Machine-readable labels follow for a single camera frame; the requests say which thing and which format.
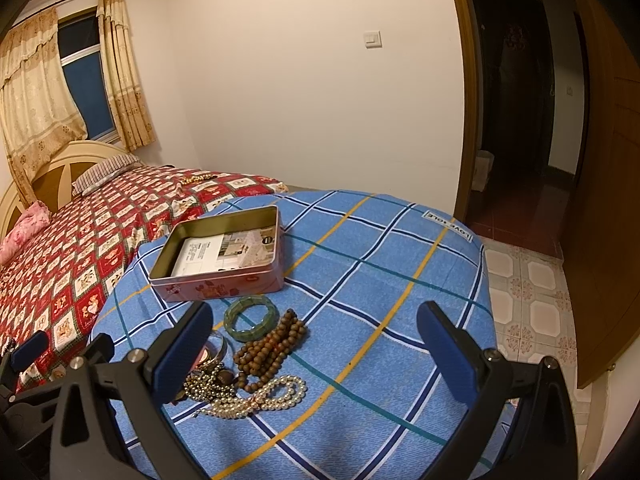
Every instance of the blue plaid tablecloth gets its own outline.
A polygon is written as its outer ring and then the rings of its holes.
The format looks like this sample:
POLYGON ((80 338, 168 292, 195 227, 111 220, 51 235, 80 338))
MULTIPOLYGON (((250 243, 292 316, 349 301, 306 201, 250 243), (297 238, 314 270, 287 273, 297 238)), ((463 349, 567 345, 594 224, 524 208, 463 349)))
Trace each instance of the blue plaid tablecloth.
MULTIPOLYGON (((207 216, 271 203, 286 233, 287 273, 284 288, 268 296, 308 325, 281 373, 302 377, 307 395, 295 408, 243 420, 193 418, 204 404, 191 400, 165 406, 166 416, 215 479, 418 478, 466 406, 452 398, 417 332, 417 307, 434 300, 481 348, 496 346, 481 241, 443 212, 352 191, 232 199, 207 216)), ((94 327, 93 336, 113 337, 114 360, 148 348, 189 306, 165 303, 149 286, 164 241, 140 247, 94 327)), ((230 303, 209 301, 214 323, 230 303)), ((240 325, 260 321, 261 309, 246 311, 240 325)), ((233 368, 240 344, 230 343, 225 363, 233 368)), ((136 465, 153 475, 126 410, 114 407, 136 465)), ((508 405, 474 476, 491 467, 512 416, 508 405)))

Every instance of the white wall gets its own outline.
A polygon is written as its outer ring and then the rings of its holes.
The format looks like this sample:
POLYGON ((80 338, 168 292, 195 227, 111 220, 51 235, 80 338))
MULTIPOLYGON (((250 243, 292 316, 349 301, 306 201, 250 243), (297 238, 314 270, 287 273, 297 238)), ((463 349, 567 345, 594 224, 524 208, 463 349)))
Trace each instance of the white wall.
POLYGON ((556 79, 554 129, 549 165, 575 173, 582 140, 584 79, 574 0, 542 0, 551 36, 556 79), (567 94, 567 87, 573 95, 567 94))
POLYGON ((602 464, 613 449, 638 405, 640 400, 638 362, 640 362, 640 338, 637 338, 617 360, 615 370, 609 372, 604 430, 592 471, 602 464))
POLYGON ((168 0, 207 169, 453 210, 463 70, 453 0, 168 0), (363 32, 381 30, 366 50, 363 32))
MULTIPOLYGON (((178 90, 175 54, 168 31, 166 0, 126 0, 129 12, 131 43, 140 83, 145 93, 151 122, 158 140, 136 150, 149 164, 173 164, 182 168, 199 168, 200 160, 191 140, 182 97, 178 90)), ((52 2, 45 2, 44 7, 52 2)), ((80 10, 95 7, 98 0, 69 0, 58 6, 63 18, 80 10)), ((0 157, 0 193, 11 184, 6 158, 0 157)))

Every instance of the bolt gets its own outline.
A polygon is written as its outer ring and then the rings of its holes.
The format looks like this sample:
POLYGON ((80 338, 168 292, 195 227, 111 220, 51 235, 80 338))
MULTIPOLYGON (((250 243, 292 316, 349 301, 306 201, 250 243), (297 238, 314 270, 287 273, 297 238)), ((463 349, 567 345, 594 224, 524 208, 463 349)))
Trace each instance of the bolt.
POLYGON ((555 357, 551 357, 550 355, 545 356, 545 358, 542 359, 542 362, 550 370, 555 370, 556 368, 558 368, 558 361, 556 361, 555 357))
POLYGON ((84 357, 82 356, 74 357, 73 359, 71 359, 69 366, 71 366, 73 370, 78 370, 78 368, 82 368, 84 366, 84 357))
POLYGON ((146 352, 142 348, 134 348, 127 354, 127 361, 130 363, 137 363, 142 361, 146 356, 146 352))
POLYGON ((502 354, 495 348, 487 348, 484 351, 484 357, 486 357, 489 361, 499 361, 500 359, 502 359, 502 354))

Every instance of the trash bin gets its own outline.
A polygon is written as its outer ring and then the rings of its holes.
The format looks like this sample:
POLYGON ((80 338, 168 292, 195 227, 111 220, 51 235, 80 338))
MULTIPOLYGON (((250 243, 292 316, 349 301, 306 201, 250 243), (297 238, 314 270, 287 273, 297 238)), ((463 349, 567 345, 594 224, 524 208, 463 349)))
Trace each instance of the trash bin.
POLYGON ((474 168, 474 179, 471 182, 471 189, 474 191, 484 191, 489 180, 489 173, 494 165, 494 154, 486 150, 479 150, 476 155, 476 166, 474 168))

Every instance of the red patterned bedsheet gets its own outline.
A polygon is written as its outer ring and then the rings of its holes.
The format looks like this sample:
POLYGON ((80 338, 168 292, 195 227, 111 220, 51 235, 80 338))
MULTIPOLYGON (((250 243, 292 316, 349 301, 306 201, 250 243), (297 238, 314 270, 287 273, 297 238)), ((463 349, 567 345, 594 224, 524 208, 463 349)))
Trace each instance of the red patterned bedsheet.
POLYGON ((215 173, 213 180, 180 182, 208 173, 153 166, 131 170, 63 207, 0 271, 2 348, 10 338, 21 343, 36 330, 49 335, 49 349, 20 375, 18 387, 64 373, 140 244, 227 198, 286 191, 283 183, 254 175, 215 173))

